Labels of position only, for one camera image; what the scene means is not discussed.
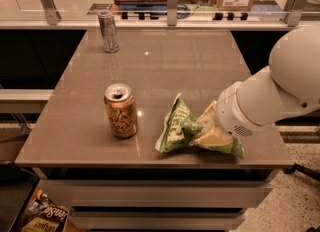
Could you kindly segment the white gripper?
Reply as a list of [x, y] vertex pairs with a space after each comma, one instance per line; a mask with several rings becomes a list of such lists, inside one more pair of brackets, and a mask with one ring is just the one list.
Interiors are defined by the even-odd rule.
[[[243, 113], [237, 99], [240, 85], [240, 82], [236, 82], [225, 89], [217, 102], [212, 101], [198, 118], [199, 122], [207, 126], [195, 136], [196, 145], [207, 149], [228, 146], [233, 144], [233, 137], [242, 139], [263, 130], [263, 126], [253, 123]], [[216, 125], [209, 125], [214, 121], [220, 129]]]

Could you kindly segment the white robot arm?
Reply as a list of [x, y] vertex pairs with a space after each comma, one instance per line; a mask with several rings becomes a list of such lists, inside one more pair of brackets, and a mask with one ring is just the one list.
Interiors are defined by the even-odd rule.
[[227, 146], [319, 108], [320, 28], [301, 27], [276, 42], [266, 67], [221, 92], [198, 118], [204, 128], [192, 143]]

